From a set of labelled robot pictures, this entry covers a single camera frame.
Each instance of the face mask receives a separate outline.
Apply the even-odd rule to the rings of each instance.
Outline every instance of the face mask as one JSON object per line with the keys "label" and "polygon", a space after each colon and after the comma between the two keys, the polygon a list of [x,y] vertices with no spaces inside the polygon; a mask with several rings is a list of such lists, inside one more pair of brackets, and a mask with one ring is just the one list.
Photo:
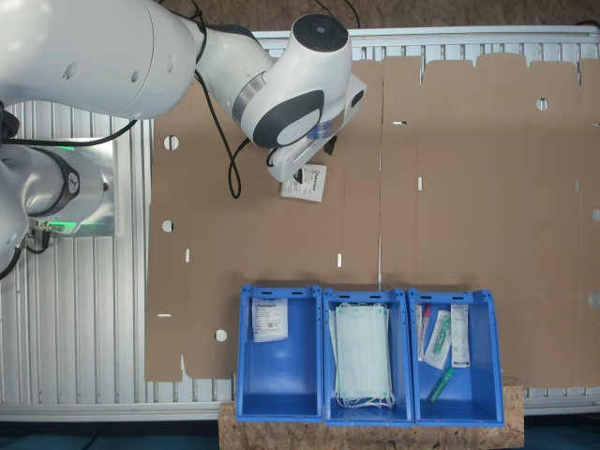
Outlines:
{"label": "face mask", "polygon": [[342,304],[330,311],[329,331],[336,360],[337,402],[347,408],[394,404],[387,332],[382,305]]}

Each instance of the brown cardboard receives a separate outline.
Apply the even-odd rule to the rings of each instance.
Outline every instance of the brown cardboard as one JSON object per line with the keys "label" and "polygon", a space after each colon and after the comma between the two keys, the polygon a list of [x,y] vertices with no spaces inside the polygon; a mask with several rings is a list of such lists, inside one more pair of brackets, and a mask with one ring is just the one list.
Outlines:
{"label": "brown cardboard", "polygon": [[[155,125],[146,379],[180,381],[182,355],[190,377],[230,378],[242,285],[376,289],[381,236],[384,288],[494,293],[502,369],[520,383],[600,384],[588,303],[600,293],[600,61],[579,68],[581,85],[570,63],[491,54],[432,62],[421,84],[419,57],[356,63],[369,91],[334,155],[314,159],[327,165],[322,203],[280,198],[252,146],[233,200],[194,84]],[[217,113],[234,150],[244,137]]]}
{"label": "brown cardboard", "polygon": [[600,62],[581,65],[581,87],[569,63],[513,54],[432,62],[420,85],[410,59],[384,63],[384,286],[490,289],[503,370],[526,386],[599,384]]}
{"label": "brown cardboard", "polygon": [[[227,184],[229,159],[196,83],[173,111],[156,121],[148,381],[181,381],[182,354],[192,378],[231,378],[244,284],[353,282],[377,289],[383,66],[361,62],[354,73],[367,84],[369,94],[352,127],[340,134],[333,156],[321,152],[315,158],[327,166],[320,203],[281,198],[280,184],[265,167],[266,150],[251,145],[236,160],[243,188],[240,199],[234,200]],[[216,108],[235,150],[244,136]],[[168,135],[179,140],[174,151],[161,145]],[[167,219],[174,224],[168,233],[161,228]],[[227,332],[224,342],[215,340],[219,329]]]}

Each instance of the white slatted floor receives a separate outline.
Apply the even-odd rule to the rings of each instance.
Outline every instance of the white slatted floor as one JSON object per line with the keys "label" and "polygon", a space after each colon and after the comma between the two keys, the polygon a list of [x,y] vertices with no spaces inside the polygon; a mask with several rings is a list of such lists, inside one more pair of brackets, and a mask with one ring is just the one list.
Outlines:
{"label": "white slatted floor", "polygon": [[[280,56],[288,33],[257,33]],[[510,52],[528,61],[600,58],[591,27],[359,30],[354,59],[417,55],[476,61]],[[96,137],[127,124],[62,105],[28,102],[9,110],[31,138]],[[214,419],[233,397],[229,380],[145,382],[144,312],[152,122],[116,142],[116,237],[53,239],[24,253],[0,285],[0,420]],[[4,267],[8,261],[0,261]],[[600,388],[525,390],[526,413],[600,411]]]}

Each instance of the blue bin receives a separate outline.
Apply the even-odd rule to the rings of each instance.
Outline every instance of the blue bin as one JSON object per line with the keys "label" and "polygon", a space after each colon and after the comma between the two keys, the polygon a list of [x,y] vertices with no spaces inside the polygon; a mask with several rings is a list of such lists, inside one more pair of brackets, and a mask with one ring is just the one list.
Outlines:
{"label": "blue bin", "polygon": [[[412,389],[414,417],[418,426],[432,427],[503,427],[504,403],[496,313],[490,291],[435,293],[408,292],[411,315]],[[430,305],[431,318],[426,332],[429,343],[438,311],[450,311],[451,305],[469,306],[469,352],[471,366],[455,368],[452,380],[440,398],[428,404],[428,396],[442,371],[418,361],[418,338],[414,306]],[[452,364],[452,349],[445,367]]]}
{"label": "blue bin", "polygon": [[[288,299],[288,338],[255,343],[252,298]],[[244,286],[240,305],[237,404],[240,422],[323,420],[323,293]]]}
{"label": "blue bin", "polygon": [[[396,403],[390,410],[376,407],[349,409],[338,405],[335,392],[336,361],[329,334],[329,308],[342,303],[386,304],[390,309],[389,351],[392,385]],[[323,291],[323,333],[325,364],[325,424],[328,426],[410,427],[413,424],[413,395],[409,357],[406,297],[401,290],[385,292]]]}

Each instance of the green syringe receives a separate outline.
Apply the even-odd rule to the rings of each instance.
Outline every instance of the green syringe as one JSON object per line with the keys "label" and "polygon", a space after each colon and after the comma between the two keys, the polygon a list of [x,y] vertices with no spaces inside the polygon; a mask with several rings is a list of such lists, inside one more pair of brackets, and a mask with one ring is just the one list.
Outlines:
{"label": "green syringe", "polygon": [[438,397],[442,393],[444,387],[446,387],[448,382],[452,379],[452,375],[454,375],[454,369],[451,367],[447,368],[446,371],[443,373],[442,377],[440,378],[440,380],[438,381],[438,383],[435,385],[435,387],[431,391],[431,394],[429,394],[427,403],[429,403],[430,405],[435,403],[435,400],[438,399]]}
{"label": "green syringe", "polygon": [[450,328],[450,317],[446,316],[443,318],[442,326],[440,327],[440,333],[438,333],[438,338],[435,341],[435,346],[433,347],[434,353],[439,353],[442,351],[443,344],[448,337],[448,329]]}

